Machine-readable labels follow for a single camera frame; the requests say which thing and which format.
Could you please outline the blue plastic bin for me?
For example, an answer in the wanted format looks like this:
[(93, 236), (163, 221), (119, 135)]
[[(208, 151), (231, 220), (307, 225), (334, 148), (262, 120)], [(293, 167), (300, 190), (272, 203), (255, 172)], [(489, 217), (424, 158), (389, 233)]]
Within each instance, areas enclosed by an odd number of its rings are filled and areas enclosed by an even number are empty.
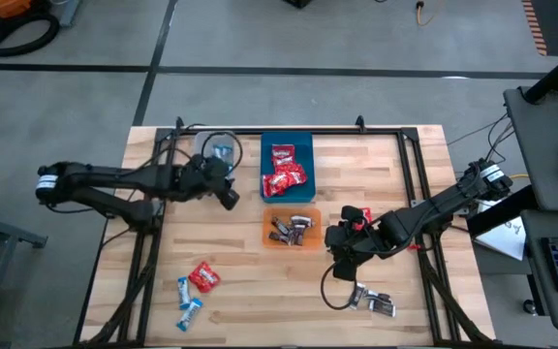
[(260, 174), (272, 175), (274, 168), (271, 162), (271, 147), (274, 144), (292, 144), (295, 146), (295, 160), (300, 164), (307, 180), (304, 184), (289, 188), (283, 195), (267, 198), (261, 193), (268, 204), (305, 204), (316, 196), (315, 162), (312, 134), (309, 132), (265, 132), (261, 135)]

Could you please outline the grey desk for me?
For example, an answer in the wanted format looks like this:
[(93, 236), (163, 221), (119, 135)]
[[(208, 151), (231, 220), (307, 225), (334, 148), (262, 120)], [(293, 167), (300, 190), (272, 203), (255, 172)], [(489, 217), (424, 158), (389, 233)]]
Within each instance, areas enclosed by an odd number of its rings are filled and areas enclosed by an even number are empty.
[(534, 105), (508, 89), (504, 100), (537, 203), (558, 211), (558, 93)]
[(558, 289), (546, 238), (558, 238), (558, 212), (524, 210), (521, 212), (531, 274), (528, 276), (533, 301), (540, 316), (550, 318), (558, 330)]

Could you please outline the black desk support bar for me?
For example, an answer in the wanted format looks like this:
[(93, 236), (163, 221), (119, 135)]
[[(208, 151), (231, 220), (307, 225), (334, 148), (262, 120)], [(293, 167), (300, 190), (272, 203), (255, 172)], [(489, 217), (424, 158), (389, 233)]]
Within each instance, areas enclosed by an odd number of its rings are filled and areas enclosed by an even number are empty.
[(538, 203), (531, 185), (513, 193), (495, 206), (467, 220), (471, 238), (476, 238), (518, 217), (523, 210), (537, 209)]

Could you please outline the orange translucent plastic bin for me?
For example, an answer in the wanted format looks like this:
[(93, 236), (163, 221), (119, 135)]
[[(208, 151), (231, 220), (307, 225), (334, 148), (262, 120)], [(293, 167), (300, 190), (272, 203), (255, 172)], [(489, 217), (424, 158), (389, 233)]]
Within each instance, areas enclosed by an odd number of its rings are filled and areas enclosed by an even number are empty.
[[(314, 220), (315, 225), (306, 228), (303, 236), (303, 244), (291, 245), (271, 240), (268, 235), (271, 232), (281, 234), (272, 224), (272, 217), (278, 217), (285, 225), (287, 225), (292, 232), (292, 224), (290, 218), (294, 215), (307, 216)], [(321, 247), (323, 242), (323, 220), (321, 213), (313, 207), (295, 207), (295, 206), (271, 206), (268, 207), (263, 213), (263, 246), (266, 248), (284, 249), (284, 250), (315, 250)]]

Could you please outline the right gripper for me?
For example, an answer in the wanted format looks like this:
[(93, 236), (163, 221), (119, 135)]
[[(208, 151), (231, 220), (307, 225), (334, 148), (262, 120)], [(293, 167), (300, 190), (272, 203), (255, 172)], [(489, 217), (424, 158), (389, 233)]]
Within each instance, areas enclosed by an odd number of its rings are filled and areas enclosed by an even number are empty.
[(343, 206), (341, 220), (325, 232), (325, 246), (333, 258), (332, 275), (344, 281), (357, 280), (357, 268), (374, 256), (384, 260), (385, 246), (376, 227), (382, 216), (369, 221), (363, 209)]

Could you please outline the white paper sheet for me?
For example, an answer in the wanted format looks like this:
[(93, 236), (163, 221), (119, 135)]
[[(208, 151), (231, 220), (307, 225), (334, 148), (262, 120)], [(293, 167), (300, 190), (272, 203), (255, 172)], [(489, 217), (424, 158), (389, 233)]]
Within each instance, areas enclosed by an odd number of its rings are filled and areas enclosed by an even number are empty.
[(474, 241), (517, 261), (524, 259), (526, 232), (520, 217), (478, 235)]

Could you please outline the grey metal base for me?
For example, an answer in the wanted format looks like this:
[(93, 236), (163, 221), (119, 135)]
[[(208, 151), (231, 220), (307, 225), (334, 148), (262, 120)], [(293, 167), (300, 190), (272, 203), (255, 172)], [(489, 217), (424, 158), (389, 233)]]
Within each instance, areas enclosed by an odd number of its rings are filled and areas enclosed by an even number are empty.
[(53, 0), (52, 4), (56, 7), (59, 14), (59, 23), (63, 27), (73, 25), (75, 15), (82, 0)]

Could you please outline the black metal table frame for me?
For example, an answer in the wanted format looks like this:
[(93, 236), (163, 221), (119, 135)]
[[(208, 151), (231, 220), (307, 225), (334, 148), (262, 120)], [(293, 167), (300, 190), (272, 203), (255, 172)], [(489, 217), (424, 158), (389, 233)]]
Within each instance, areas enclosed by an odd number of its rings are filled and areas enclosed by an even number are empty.
[[(323, 243), (315, 250), (284, 250), (264, 247), (262, 238), (264, 211), (271, 206), (316, 208), (323, 230), (345, 205), (382, 214), (442, 191), (453, 182), (442, 128), (369, 126), (360, 133), (356, 126), (315, 126), (311, 132), (317, 192), (309, 204), (262, 200), (263, 128), (243, 126), (237, 133), (244, 158), (235, 172), (240, 199), (233, 210), (211, 198), (169, 204), (161, 232), (149, 237), (111, 221), (76, 342), (91, 343), (148, 258), (155, 261), (154, 276), (115, 330), (112, 346), (404, 346), (462, 338), (440, 297), (423, 284), (416, 251), (373, 259), (358, 271), (361, 282), (392, 297), (397, 313), (391, 318), (365, 305), (343, 308), (351, 287), (328, 274), (332, 259)], [(201, 262), (221, 282), (201, 293), (188, 279), (191, 300), (203, 306), (183, 332), (176, 326), (185, 311), (179, 309), (177, 279), (188, 278)]]

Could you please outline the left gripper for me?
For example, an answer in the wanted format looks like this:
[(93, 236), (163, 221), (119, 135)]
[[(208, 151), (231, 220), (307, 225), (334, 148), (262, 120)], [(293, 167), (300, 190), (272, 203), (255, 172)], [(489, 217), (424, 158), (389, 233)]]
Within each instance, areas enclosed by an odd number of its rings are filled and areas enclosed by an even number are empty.
[(233, 180), (228, 179), (229, 170), (220, 158), (195, 154), (177, 171), (176, 200), (184, 203), (214, 195), (226, 210), (232, 210), (239, 195), (233, 190)]

